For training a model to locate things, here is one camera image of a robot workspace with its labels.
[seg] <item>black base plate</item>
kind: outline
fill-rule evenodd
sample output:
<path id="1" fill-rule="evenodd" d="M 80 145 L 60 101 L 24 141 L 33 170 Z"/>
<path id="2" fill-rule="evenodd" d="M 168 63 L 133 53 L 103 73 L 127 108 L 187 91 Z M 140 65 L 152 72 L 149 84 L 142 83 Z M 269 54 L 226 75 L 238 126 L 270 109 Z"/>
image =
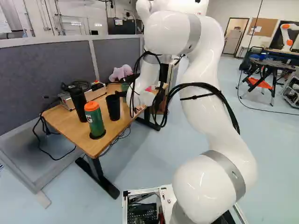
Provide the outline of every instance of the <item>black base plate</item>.
<path id="1" fill-rule="evenodd" d="M 89 137 L 93 140 L 97 140 L 97 139 L 101 139 L 104 137 L 104 135 L 106 134 L 106 130 L 104 131 L 104 133 L 102 135 L 100 135 L 99 137 L 95 137 L 91 132 L 89 134 Z"/>

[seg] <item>pink stuffed animal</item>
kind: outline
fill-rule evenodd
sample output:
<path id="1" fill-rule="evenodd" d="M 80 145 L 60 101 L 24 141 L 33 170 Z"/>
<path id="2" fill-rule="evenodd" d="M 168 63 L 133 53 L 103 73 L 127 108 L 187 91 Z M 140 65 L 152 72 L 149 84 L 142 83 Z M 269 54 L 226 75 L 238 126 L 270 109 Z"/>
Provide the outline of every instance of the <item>pink stuffed animal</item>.
<path id="1" fill-rule="evenodd" d="M 125 64 L 119 69 L 114 68 L 113 74 L 109 77 L 109 80 L 111 82 L 115 82 L 117 80 L 130 76 L 132 74 L 133 74 L 132 68 L 129 65 Z"/>

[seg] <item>wooden table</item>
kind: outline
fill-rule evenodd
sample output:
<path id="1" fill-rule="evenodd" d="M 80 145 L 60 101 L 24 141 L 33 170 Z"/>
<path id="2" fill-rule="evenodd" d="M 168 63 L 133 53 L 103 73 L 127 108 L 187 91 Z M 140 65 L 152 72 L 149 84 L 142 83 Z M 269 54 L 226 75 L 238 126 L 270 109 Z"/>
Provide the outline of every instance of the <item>wooden table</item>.
<path id="1" fill-rule="evenodd" d="M 94 100 L 100 105 L 106 129 L 105 136 L 99 140 L 92 140 L 89 137 L 89 124 L 81 123 L 75 110 L 70 112 L 62 105 L 58 105 L 43 113 L 44 118 L 52 127 L 86 153 L 88 163 L 82 158 L 78 158 L 76 160 L 76 164 L 88 173 L 88 175 L 90 175 L 90 177 L 93 178 L 114 199 L 119 196 L 120 191 L 104 177 L 98 157 L 120 133 L 122 133 L 135 119 L 138 118 L 138 115 L 143 111 L 145 111 L 145 119 L 138 118 L 137 120 L 157 131 L 160 130 L 154 124 L 150 123 L 149 108 L 146 106 L 140 107 L 140 111 L 135 114 L 134 118 L 131 118 L 129 107 L 122 99 L 121 118 L 118 121 L 111 121 L 106 104 L 106 96 L 115 94 L 115 91 L 121 91 L 120 84 L 110 84 L 107 87 L 107 94 Z"/>

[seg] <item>doorway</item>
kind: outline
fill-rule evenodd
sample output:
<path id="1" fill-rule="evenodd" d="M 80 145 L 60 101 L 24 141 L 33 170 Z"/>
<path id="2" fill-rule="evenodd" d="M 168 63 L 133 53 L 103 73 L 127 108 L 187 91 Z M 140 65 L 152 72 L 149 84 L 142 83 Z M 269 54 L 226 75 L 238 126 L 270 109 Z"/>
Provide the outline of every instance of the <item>doorway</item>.
<path id="1" fill-rule="evenodd" d="M 240 47 L 241 41 L 244 37 L 249 18 L 235 18 L 231 17 L 228 20 L 228 26 L 225 31 L 225 45 L 223 54 L 234 55 Z"/>

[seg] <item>black cup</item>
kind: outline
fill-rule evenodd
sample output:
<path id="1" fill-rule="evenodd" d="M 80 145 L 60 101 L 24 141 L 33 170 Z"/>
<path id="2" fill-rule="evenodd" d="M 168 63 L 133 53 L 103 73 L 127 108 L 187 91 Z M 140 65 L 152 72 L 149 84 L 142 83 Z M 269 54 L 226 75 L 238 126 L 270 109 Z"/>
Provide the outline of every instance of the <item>black cup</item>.
<path id="1" fill-rule="evenodd" d="M 87 118 L 85 115 L 84 106 L 87 103 L 84 91 L 81 87 L 74 87 L 69 89 L 69 93 L 71 95 L 71 99 L 76 108 L 78 117 L 82 123 L 87 122 Z"/>
<path id="2" fill-rule="evenodd" d="M 109 116 L 112 121 L 117 121 L 121 118 L 121 101 L 117 95 L 110 95 L 106 97 Z"/>

